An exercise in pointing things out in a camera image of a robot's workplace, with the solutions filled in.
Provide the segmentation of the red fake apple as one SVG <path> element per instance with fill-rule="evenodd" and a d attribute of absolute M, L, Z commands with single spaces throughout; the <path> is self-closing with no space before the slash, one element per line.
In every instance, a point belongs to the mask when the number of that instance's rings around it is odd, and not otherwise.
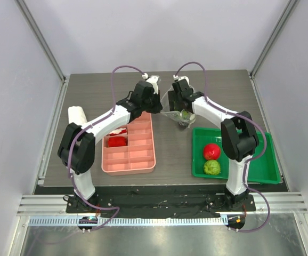
<path fill-rule="evenodd" d="M 215 143 L 209 143 L 204 146 L 203 156 L 208 161 L 210 159 L 217 160 L 221 155 L 221 148 Z"/>

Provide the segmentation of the clear polka dot zip bag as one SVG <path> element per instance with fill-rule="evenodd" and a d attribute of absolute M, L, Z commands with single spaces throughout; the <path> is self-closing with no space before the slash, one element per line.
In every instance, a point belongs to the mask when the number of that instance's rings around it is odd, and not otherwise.
<path fill-rule="evenodd" d="M 163 106 L 162 111 L 160 112 L 165 117 L 170 118 L 171 120 L 177 122 L 182 129 L 190 128 L 190 126 L 196 121 L 196 115 L 193 114 L 190 120 L 182 120 L 180 118 L 181 111 L 170 111 L 169 104 L 168 104 L 168 91 L 174 90 L 172 86 L 164 93 L 161 97 L 161 104 Z"/>

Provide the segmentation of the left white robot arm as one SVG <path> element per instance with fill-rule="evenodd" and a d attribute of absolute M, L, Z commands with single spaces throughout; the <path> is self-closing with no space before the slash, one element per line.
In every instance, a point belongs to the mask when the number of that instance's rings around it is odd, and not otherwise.
<path fill-rule="evenodd" d="M 116 102 L 113 109 L 83 125 L 67 125 L 58 149 L 58 157 L 68 169 L 78 206 L 86 213 L 97 206 L 90 168 L 95 160 L 95 145 L 113 130 L 139 118 L 143 112 L 157 114 L 160 103 L 160 78 L 150 76 L 139 81 L 129 97 Z"/>

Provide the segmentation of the yellow-green fake fruit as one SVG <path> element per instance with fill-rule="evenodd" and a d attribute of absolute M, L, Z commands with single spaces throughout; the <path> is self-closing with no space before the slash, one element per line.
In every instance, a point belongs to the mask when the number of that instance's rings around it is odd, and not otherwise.
<path fill-rule="evenodd" d="M 190 113 L 189 111 L 186 111 L 186 110 L 182 110 L 180 112 L 180 118 L 182 120 L 190 120 L 192 115 L 193 115 L 192 113 Z"/>

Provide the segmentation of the green fake apple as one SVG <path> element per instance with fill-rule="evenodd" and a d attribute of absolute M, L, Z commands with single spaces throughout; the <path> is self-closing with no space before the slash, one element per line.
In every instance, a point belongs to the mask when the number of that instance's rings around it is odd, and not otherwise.
<path fill-rule="evenodd" d="M 203 166 L 204 174 L 219 175 L 221 173 L 221 166 L 217 160 L 210 159 Z"/>

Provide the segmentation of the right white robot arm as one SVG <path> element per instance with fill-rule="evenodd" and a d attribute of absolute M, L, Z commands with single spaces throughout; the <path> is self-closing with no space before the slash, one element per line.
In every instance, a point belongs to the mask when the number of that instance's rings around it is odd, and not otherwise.
<path fill-rule="evenodd" d="M 172 90 L 168 92 L 169 107 L 201 116 L 221 130 L 222 149 L 229 159 L 224 204 L 235 211 L 248 199 L 249 160 L 259 145 L 251 115 L 247 111 L 232 112 L 202 92 L 194 91 L 186 76 L 174 76 L 173 80 Z"/>

